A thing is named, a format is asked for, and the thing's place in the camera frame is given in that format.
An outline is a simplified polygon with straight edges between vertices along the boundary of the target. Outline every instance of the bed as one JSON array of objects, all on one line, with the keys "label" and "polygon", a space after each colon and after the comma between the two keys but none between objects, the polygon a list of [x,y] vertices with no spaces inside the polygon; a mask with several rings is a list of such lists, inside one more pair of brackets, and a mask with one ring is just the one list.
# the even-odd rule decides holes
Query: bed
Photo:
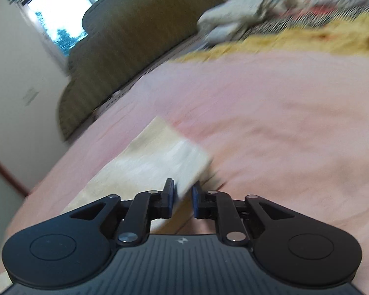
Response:
[{"label": "bed", "polygon": [[[363,259],[353,282],[369,295],[369,54],[237,46],[142,76],[33,189],[6,238],[59,215],[160,116],[213,157],[233,199],[257,194],[355,236]],[[168,233],[213,230],[190,218]]]}]

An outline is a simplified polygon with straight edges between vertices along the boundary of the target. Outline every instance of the headboard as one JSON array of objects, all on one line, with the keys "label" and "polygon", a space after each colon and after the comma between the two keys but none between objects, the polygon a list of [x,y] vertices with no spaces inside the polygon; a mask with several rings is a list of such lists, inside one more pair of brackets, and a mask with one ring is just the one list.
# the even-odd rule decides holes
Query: headboard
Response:
[{"label": "headboard", "polygon": [[65,139],[114,92],[197,32],[197,20],[223,0],[98,0],[85,13],[88,33],[71,50],[71,81],[59,101]]}]

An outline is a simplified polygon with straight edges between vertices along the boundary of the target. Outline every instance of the window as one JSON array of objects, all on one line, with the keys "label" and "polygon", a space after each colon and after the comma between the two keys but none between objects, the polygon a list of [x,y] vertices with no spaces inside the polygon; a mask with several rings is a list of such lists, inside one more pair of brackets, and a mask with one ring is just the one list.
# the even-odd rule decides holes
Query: window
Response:
[{"label": "window", "polygon": [[97,0],[15,0],[55,58],[66,62],[70,49],[86,36],[82,18]]}]

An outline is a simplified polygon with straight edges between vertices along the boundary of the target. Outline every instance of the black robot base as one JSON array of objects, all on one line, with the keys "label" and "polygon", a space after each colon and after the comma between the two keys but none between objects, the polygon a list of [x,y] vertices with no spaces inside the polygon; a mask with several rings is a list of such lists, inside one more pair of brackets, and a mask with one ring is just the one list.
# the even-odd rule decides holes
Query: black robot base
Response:
[{"label": "black robot base", "polygon": [[150,234],[172,214],[174,183],[131,201],[109,195],[26,228],[4,245],[6,295],[360,295],[362,252],[347,232],[257,195],[192,188],[216,234]]}]

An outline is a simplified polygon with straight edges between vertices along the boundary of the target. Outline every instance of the logo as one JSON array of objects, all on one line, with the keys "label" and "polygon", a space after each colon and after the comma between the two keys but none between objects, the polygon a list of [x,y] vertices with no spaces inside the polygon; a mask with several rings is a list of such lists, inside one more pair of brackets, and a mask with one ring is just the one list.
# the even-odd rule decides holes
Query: logo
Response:
[{"label": "logo", "polygon": [[185,237],[181,237],[177,241],[178,241],[178,243],[183,245],[183,244],[186,244],[188,242],[188,239],[185,238]]}]

